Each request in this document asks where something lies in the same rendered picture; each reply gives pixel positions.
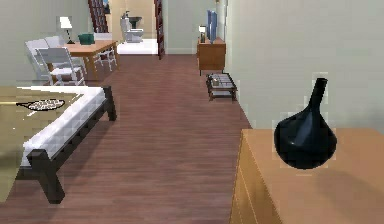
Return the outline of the white dining chair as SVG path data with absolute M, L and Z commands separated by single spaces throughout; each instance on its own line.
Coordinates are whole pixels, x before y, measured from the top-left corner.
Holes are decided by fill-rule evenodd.
M 33 68 L 37 73 L 37 77 L 40 80 L 46 79 L 49 83 L 52 83 L 52 76 L 50 75 L 50 71 L 48 67 L 45 65 L 41 56 L 38 54 L 38 49 L 49 47 L 46 40 L 45 39 L 30 40 L 30 41 L 26 41 L 25 45 L 30 52 L 30 59 L 31 59 Z
M 95 33 L 94 40 L 111 40 L 111 33 Z M 103 64 L 104 62 L 108 63 L 109 70 L 112 70 L 112 63 L 117 63 L 115 51 L 113 47 L 109 47 L 102 52 L 99 52 L 96 56 L 93 57 L 94 62 L 99 62 Z
M 66 47 L 38 48 L 37 54 L 48 70 L 53 86 L 85 84 L 82 67 L 74 65 Z

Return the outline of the white shade table lamp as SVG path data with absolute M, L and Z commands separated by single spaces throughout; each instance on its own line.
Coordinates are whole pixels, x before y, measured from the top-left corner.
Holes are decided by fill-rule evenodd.
M 60 27 L 64 29 L 68 35 L 68 44 L 74 44 L 74 41 L 71 38 L 70 30 L 72 29 L 71 21 L 68 17 L 60 17 L 59 18 Z

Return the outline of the dark green box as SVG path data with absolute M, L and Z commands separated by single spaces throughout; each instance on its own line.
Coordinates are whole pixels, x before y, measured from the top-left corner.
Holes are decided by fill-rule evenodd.
M 81 45 L 92 45 L 95 43 L 94 35 L 92 33 L 84 33 L 78 35 Z

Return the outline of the black bulbous vase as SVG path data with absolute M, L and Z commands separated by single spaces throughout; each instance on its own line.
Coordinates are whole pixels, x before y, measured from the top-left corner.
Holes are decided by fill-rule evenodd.
M 293 168 L 317 168 L 336 151 L 337 137 L 320 113 L 327 82 L 326 78 L 317 78 L 308 105 L 275 128 L 277 154 Z

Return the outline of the blue flat television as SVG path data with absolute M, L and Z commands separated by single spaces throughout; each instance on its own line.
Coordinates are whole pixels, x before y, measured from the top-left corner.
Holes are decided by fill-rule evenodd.
M 213 10 L 207 11 L 207 38 L 210 43 L 216 40 L 216 29 L 217 29 L 217 13 Z

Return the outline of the brown wooden tv stand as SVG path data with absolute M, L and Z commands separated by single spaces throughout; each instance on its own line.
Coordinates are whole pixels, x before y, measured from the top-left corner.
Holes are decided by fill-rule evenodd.
M 199 73 L 206 70 L 220 70 L 225 68 L 226 43 L 217 37 L 213 43 L 209 39 L 197 42 L 197 62 Z

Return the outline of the dark low shelf rack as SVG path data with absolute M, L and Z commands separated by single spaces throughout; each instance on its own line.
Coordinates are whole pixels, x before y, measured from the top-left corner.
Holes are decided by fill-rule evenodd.
M 229 73 L 207 74 L 206 86 L 209 100 L 216 98 L 230 98 L 236 101 L 237 86 Z

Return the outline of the dark red room door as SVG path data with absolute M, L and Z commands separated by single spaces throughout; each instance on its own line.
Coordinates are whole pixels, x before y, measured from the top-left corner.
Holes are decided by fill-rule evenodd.
M 108 26 L 103 0 L 88 0 L 89 11 L 95 33 L 107 33 Z
M 165 54 L 164 49 L 164 30 L 163 30 L 163 8 L 162 0 L 154 0 L 155 19 L 156 19 L 156 36 L 158 45 L 158 58 L 161 60 Z

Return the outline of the tennis racket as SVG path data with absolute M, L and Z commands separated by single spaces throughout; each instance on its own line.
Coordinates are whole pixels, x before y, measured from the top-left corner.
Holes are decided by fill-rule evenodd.
M 56 110 L 64 105 L 65 101 L 60 99 L 45 99 L 33 102 L 17 103 L 17 106 L 22 106 L 33 111 Z

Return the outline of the light wooden chest of drawers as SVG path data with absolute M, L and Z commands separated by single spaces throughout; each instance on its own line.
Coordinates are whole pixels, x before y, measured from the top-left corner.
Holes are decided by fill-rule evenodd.
M 337 129 L 334 156 L 287 166 L 271 130 L 244 129 L 229 224 L 384 224 L 384 134 Z

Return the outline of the wooden dining table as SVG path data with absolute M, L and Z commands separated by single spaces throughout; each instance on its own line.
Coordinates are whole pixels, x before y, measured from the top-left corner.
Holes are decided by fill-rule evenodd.
M 114 51 L 117 51 L 117 41 L 96 40 L 95 43 L 91 45 L 81 45 L 79 42 L 76 42 L 75 44 L 65 44 L 65 47 L 72 57 L 82 57 L 85 60 L 87 71 L 92 72 L 95 80 L 98 81 L 98 73 L 93 57 L 108 48 L 113 48 Z

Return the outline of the bed with dark frame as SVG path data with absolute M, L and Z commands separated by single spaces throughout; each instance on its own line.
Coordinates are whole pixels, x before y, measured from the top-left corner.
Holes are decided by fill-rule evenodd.
M 65 105 L 49 111 L 17 106 L 45 99 Z M 0 87 L 0 203 L 17 180 L 38 181 L 49 203 L 61 203 L 57 172 L 103 115 L 116 119 L 109 86 Z

